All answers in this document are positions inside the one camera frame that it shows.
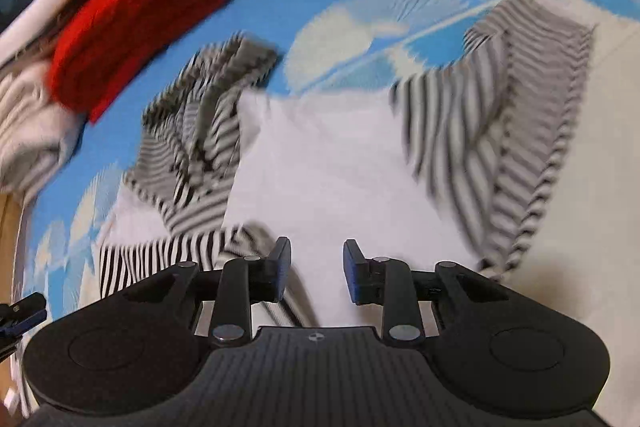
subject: red sweater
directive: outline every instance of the red sweater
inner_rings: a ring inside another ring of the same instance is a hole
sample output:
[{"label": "red sweater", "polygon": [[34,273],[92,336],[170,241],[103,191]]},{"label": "red sweater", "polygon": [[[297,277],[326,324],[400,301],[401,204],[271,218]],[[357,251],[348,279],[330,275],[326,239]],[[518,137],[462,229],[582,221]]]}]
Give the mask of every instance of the red sweater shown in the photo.
[{"label": "red sweater", "polygon": [[95,123],[158,51],[226,1],[88,0],[58,41],[53,99]]}]

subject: circular pad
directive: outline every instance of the circular pad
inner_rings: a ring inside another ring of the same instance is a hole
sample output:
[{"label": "circular pad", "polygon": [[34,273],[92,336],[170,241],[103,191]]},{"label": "circular pad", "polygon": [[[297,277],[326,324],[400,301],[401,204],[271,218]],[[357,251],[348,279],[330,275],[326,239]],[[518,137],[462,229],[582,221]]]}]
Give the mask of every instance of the circular pad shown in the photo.
[{"label": "circular pad", "polygon": [[91,415],[145,409],[179,393],[199,363],[196,337],[161,307],[98,302],[39,331],[23,366],[39,401]]},{"label": "circular pad", "polygon": [[551,333],[513,328],[496,333],[490,349],[498,362],[517,371],[544,371],[564,357],[564,347]]}]

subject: metal screw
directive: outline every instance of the metal screw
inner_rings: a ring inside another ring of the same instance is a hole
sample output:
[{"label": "metal screw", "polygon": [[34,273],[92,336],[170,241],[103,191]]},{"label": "metal screw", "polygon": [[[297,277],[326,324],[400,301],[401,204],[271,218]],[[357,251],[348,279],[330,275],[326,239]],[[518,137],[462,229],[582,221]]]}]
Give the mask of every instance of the metal screw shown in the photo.
[{"label": "metal screw", "polygon": [[233,342],[244,335],[244,330],[236,324],[220,324],[213,328],[214,338],[222,343]]},{"label": "metal screw", "polygon": [[420,336],[420,330],[409,324],[398,324],[389,330],[396,341],[414,341]]}]

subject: bed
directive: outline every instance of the bed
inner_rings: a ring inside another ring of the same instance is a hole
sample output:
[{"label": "bed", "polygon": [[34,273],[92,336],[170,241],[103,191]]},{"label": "bed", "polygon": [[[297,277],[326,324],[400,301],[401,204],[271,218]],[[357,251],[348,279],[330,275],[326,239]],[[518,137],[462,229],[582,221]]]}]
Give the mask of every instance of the bed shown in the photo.
[{"label": "bed", "polygon": [[[84,130],[75,157],[25,213],[16,291],[45,293],[53,320],[97,299],[92,245],[135,160],[142,110],[204,44],[244,30],[279,46],[285,58],[271,75],[273,94],[375,89],[460,56],[464,31],[499,1],[234,0],[156,57]],[[637,426],[640,0],[539,1],[597,25],[596,47],[566,165],[509,284],[603,338],[611,373],[596,411],[612,425]]]}]

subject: blue fabric with clouds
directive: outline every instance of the blue fabric with clouds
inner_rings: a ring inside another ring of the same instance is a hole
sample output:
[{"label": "blue fabric with clouds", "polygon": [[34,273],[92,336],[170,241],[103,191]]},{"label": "blue fabric with clouds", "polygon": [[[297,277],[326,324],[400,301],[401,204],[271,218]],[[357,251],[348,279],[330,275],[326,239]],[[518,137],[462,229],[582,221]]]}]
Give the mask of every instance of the blue fabric with clouds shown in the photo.
[{"label": "blue fabric with clouds", "polygon": [[[640,22],[640,0],[583,0]],[[498,0],[234,0],[153,60],[42,192],[30,222],[23,293],[44,291],[54,319],[97,292],[91,245],[135,159],[140,115],[188,58],[239,30],[280,47],[268,90],[376,89],[462,52],[466,28]]]}]

